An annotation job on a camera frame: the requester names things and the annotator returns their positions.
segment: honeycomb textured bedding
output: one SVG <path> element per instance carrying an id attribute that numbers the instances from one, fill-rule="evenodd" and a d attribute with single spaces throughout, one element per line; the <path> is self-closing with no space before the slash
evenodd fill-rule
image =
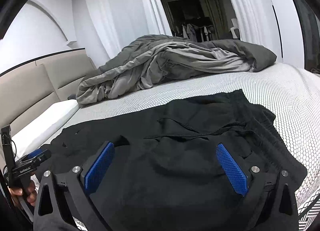
<path id="1" fill-rule="evenodd" d="M 320 183 L 320 77 L 304 69 L 278 63 L 256 73 L 224 73 L 170 82 L 80 108 L 63 128 L 164 105 L 174 99 L 237 89 L 243 90 L 249 102 L 263 105 L 276 115 L 275 128 L 290 153 L 306 166 L 308 175 L 296 191 L 300 206 Z"/>

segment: pillow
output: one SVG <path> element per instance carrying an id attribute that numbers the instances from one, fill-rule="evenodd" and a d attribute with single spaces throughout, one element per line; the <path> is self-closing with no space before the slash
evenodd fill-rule
<path id="1" fill-rule="evenodd" d="M 16 160 L 38 149 L 59 130 L 79 109 L 76 100 L 52 104 L 40 116 L 12 137 L 16 147 Z"/>

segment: crumpled duvet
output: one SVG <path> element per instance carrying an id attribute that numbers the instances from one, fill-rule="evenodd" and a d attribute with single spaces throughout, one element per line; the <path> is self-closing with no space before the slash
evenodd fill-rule
<path id="1" fill-rule="evenodd" d="M 204 73 L 257 72 L 271 66 L 276 55 L 261 45 L 240 40 L 203 43 L 166 35 L 138 38 L 105 65 L 83 78 L 79 104 L 149 89 L 164 80 L 181 80 Z"/>

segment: black pants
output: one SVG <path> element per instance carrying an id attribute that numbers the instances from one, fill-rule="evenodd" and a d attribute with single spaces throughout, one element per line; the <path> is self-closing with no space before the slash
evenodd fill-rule
<path id="1" fill-rule="evenodd" d="M 274 119 L 235 91 L 84 122 L 42 146 L 52 157 L 37 177 L 83 164 L 109 140 L 116 146 L 115 158 L 91 198 L 114 230 L 119 223 L 124 230 L 249 230 L 261 222 L 269 192 L 263 192 L 262 180 L 246 207 L 259 212 L 248 213 L 247 220 L 237 213 L 244 198 L 221 168 L 216 147 L 223 143 L 246 170 L 258 166 L 274 175 L 287 170 L 297 190 L 307 171 L 288 152 Z"/>

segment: black cable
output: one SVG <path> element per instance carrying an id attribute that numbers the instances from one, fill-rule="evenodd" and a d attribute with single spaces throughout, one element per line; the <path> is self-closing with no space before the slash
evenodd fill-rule
<path id="1" fill-rule="evenodd" d="M 16 146 L 16 144 L 15 144 L 15 142 L 13 140 L 11 140 L 11 141 L 14 143 L 14 147 L 16 148 L 16 154 L 14 155 L 14 158 L 16 158 L 16 156 L 17 156 L 17 146 Z"/>

